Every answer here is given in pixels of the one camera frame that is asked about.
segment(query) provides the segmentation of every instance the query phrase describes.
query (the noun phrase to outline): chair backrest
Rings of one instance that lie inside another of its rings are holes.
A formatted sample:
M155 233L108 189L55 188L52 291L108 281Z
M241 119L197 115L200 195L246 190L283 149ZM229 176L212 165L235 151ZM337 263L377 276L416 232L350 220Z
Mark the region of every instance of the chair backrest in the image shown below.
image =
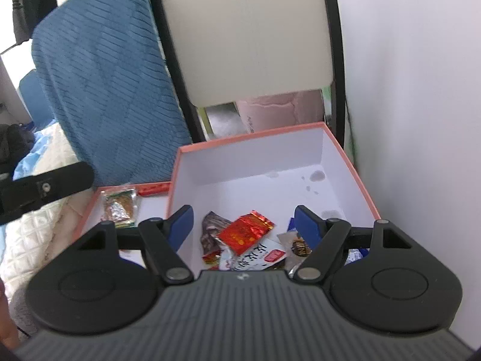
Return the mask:
M190 101L205 107L333 81L325 0L162 0Z
M97 186L169 180L191 142L149 0L68 0L35 29L32 55L56 119Z

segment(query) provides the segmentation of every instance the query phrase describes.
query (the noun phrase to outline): metal screw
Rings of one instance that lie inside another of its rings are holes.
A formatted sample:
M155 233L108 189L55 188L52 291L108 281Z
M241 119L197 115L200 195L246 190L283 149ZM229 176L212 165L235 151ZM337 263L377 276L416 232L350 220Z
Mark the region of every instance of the metal screw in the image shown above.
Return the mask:
M172 281L182 281L183 279L186 279L190 273L183 267L174 267L167 270L166 275L167 278L171 279Z
M313 279L318 279L321 276L321 272L315 267L303 267L297 271L297 275L300 279L312 281Z

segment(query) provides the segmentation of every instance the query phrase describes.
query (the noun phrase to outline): pink package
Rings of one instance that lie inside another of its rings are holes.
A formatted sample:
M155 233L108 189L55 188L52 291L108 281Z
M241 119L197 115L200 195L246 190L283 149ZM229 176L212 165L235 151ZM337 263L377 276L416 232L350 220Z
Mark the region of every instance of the pink package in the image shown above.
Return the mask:
M239 100L237 109L242 122L251 133L319 122L324 117L320 90Z

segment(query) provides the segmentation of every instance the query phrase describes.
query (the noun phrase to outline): quilted bedding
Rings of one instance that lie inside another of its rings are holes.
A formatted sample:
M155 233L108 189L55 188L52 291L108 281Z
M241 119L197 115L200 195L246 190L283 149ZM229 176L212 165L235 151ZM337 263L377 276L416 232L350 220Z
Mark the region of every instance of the quilted bedding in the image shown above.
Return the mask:
M35 164L33 174L78 161L58 123L45 131L51 134L51 142ZM70 244L92 194L92 190L86 190L49 203L7 225L0 277L9 300L20 286Z

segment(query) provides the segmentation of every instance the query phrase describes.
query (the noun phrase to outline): red snack packet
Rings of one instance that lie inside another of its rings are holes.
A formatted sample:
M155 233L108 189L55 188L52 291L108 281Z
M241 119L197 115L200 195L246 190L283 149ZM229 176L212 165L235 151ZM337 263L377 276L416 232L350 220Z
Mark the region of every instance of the red snack packet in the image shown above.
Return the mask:
M272 221L252 210L227 226L218 238L236 255L242 255L273 227Z

